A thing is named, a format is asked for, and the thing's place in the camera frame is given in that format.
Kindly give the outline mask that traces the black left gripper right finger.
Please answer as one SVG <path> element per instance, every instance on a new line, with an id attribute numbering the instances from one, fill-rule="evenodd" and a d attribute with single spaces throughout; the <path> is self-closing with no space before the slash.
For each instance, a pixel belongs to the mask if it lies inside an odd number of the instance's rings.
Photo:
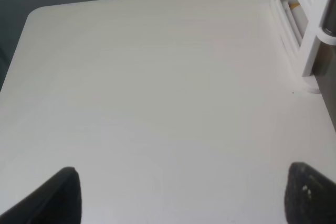
<path id="1" fill-rule="evenodd" d="M 293 162 L 285 190 L 287 223 L 335 223 L 335 182 L 304 162 Z"/>

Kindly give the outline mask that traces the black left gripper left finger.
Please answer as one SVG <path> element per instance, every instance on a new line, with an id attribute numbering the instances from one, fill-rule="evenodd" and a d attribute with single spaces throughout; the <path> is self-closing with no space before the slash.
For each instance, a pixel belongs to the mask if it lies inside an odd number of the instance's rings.
<path id="1" fill-rule="evenodd" d="M 1 214 L 1 223 L 81 223 L 79 174 L 64 167 L 26 198 Z"/>

